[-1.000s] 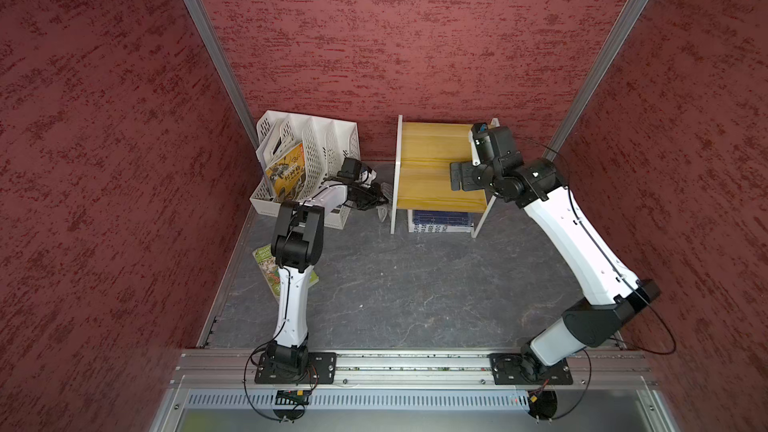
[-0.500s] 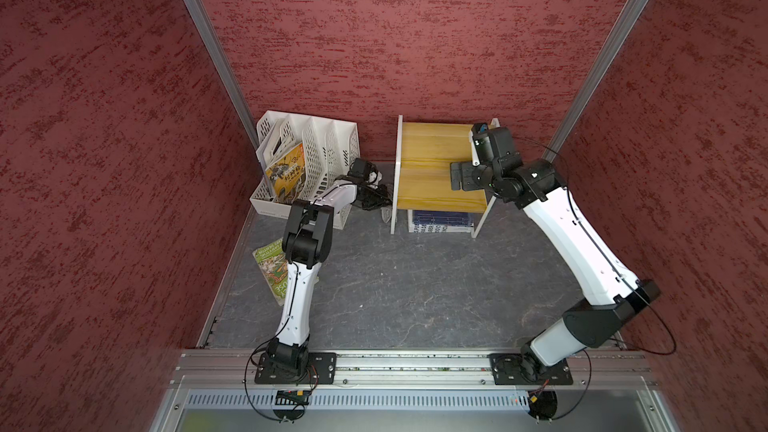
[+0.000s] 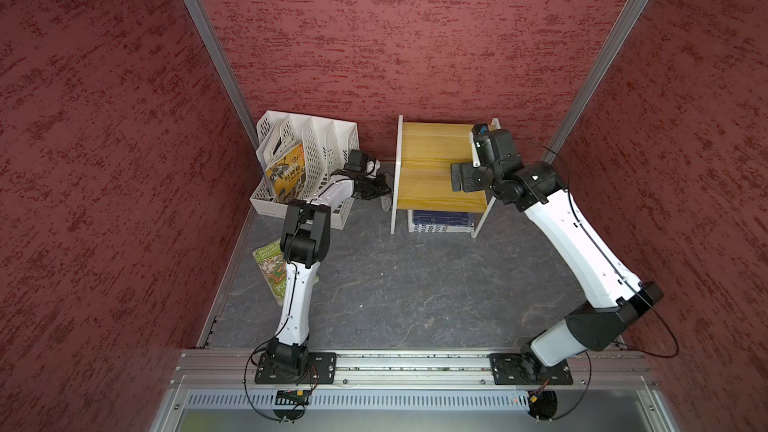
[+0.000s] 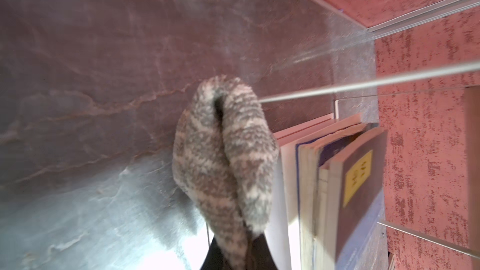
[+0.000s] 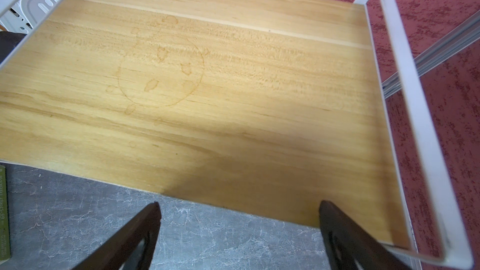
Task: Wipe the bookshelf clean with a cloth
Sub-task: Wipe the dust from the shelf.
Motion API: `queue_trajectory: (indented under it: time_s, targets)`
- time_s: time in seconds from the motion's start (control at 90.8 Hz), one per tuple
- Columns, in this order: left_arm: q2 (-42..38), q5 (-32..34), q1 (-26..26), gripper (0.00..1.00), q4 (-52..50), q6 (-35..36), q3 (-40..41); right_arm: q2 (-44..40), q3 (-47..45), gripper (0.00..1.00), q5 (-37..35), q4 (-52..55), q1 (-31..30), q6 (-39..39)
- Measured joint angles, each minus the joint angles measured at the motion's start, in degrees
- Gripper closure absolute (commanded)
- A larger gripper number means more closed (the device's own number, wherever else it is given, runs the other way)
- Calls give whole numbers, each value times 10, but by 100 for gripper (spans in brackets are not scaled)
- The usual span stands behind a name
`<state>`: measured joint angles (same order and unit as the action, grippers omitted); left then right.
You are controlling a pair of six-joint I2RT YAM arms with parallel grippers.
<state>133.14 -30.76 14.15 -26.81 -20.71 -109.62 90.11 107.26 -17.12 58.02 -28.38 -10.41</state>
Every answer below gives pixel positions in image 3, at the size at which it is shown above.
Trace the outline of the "grey patterned cloth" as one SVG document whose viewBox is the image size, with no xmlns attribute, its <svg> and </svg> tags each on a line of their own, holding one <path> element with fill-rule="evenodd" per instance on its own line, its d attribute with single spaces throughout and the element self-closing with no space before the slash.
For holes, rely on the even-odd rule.
<svg viewBox="0 0 768 432">
<path fill-rule="evenodd" d="M 392 210 L 393 205 L 393 194 L 388 193 L 380 198 L 381 201 L 381 207 L 382 210 L 385 212 L 390 212 Z"/>
</svg>

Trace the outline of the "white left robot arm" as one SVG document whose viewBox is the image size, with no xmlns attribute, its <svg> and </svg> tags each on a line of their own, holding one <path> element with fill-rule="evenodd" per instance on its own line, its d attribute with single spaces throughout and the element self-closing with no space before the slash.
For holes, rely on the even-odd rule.
<svg viewBox="0 0 768 432">
<path fill-rule="evenodd" d="M 352 150 L 344 166 L 318 192 L 288 203 L 280 237 L 286 298 L 277 331 L 262 353 L 265 364 L 278 375 L 299 380 L 309 370 L 310 302 L 317 271 L 330 248 L 333 212 L 350 198 L 374 200 L 390 194 L 379 168 L 377 159 Z"/>
</svg>

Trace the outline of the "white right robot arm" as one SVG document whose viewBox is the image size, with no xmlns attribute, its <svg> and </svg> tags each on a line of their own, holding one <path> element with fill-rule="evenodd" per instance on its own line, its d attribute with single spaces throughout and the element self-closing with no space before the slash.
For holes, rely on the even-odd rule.
<svg viewBox="0 0 768 432">
<path fill-rule="evenodd" d="M 489 193 L 514 205 L 549 239 L 586 301 L 528 342 L 518 360 L 527 380 L 539 381 L 565 359 L 601 351 L 661 301 L 663 292 L 624 266 L 583 216 L 566 181 L 549 163 L 524 164 L 512 134 L 476 124 L 472 159 L 451 167 L 456 192 Z"/>
</svg>

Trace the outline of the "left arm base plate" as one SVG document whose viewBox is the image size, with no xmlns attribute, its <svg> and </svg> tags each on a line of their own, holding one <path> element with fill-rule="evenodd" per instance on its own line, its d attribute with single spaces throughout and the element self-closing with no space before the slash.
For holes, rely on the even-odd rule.
<svg viewBox="0 0 768 432">
<path fill-rule="evenodd" d="M 262 354 L 252 381 L 259 385 L 327 385 L 335 380 L 338 355 L 309 352 L 297 365 L 288 365 Z"/>
</svg>

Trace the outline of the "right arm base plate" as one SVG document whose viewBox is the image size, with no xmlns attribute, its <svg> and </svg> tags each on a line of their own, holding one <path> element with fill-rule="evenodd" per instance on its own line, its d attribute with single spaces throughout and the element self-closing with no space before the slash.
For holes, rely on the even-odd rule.
<svg viewBox="0 0 768 432">
<path fill-rule="evenodd" d="M 573 384 L 566 360 L 555 366 L 545 366 L 531 354 L 519 353 L 492 353 L 488 359 L 496 385 L 541 387 Z"/>
</svg>

